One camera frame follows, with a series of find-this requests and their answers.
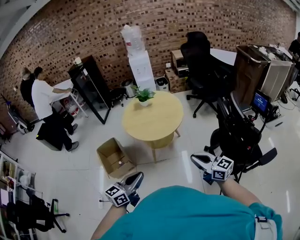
potted plant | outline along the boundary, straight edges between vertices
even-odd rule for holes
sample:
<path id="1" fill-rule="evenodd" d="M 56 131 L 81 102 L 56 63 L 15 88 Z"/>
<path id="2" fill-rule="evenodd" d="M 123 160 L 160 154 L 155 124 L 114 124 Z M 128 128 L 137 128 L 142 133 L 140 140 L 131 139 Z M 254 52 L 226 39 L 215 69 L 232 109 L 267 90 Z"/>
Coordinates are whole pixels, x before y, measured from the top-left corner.
<path id="1" fill-rule="evenodd" d="M 150 91 L 149 88 L 145 88 L 144 90 L 140 90 L 140 87 L 137 86 L 133 86 L 132 88 L 135 90 L 135 97 L 139 100 L 140 104 L 144 107 L 148 106 L 148 100 L 154 97 L 155 92 Z"/>

white flower pot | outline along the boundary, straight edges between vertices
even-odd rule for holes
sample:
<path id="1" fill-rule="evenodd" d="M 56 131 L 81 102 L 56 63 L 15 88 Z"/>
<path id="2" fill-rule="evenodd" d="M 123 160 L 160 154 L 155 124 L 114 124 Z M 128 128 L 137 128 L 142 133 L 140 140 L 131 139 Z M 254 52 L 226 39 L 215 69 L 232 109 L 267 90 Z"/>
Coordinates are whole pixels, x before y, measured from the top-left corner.
<path id="1" fill-rule="evenodd" d="M 149 105 L 149 100 L 144 101 L 144 102 L 140 102 L 140 105 L 142 105 L 143 107 L 146 107 Z"/>

person wearing teal shirt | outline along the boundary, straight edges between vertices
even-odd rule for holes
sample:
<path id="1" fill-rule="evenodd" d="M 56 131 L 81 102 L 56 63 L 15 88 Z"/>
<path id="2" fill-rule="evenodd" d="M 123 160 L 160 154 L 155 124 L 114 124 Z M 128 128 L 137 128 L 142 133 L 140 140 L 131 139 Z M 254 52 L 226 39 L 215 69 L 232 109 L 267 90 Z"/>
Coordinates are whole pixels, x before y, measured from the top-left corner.
<path id="1" fill-rule="evenodd" d="M 218 184 L 224 196 L 173 186 L 150 194 L 128 214 L 126 206 L 113 205 L 91 239 L 254 240 L 255 216 L 274 220 L 282 239 L 280 215 L 233 179 Z"/>

round wooden table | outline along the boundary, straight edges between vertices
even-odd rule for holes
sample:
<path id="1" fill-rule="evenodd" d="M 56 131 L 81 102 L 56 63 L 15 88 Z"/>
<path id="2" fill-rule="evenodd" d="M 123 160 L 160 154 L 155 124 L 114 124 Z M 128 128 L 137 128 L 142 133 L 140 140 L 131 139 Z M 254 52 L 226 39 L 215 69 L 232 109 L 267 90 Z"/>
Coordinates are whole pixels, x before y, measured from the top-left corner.
<path id="1" fill-rule="evenodd" d="M 174 132 L 182 122 L 183 107 L 173 94 L 156 91 L 147 107 L 141 106 L 134 98 L 123 115 L 123 127 L 133 138 L 146 142 L 152 148 L 156 163 L 155 149 L 166 147 L 173 140 Z"/>

man in white shirt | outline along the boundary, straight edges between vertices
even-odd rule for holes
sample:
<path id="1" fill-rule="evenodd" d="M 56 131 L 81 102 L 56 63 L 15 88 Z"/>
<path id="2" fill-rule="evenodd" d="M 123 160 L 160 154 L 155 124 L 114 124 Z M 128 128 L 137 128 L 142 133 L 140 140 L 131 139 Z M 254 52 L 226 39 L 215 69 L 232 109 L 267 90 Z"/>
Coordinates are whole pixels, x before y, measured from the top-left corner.
<path id="1" fill-rule="evenodd" d="M 31 95 L 35 111 L 38 118 L 43 120 L 48 127 L 52 128 L 53 132 L 57 133 L 57 138 L 62 139 L 66 150 L 70 152 L 76 149 L 79 143 L 72 143 L 72 140 L 68 137 L 65 129 L 72 135 L 78 125 L 74 124 L 72 126 L 70 123 L 63 121 L 62 117 L 52 110 L 50 106 L 50 95 L 52 93 L 68 93 L 71 92 L 72 89 L 56 89 L 43 81 L 43 79 L 43 72 L 41 72 L 38 75 L 38 79 L 36 79 L 32 85 Z"/>

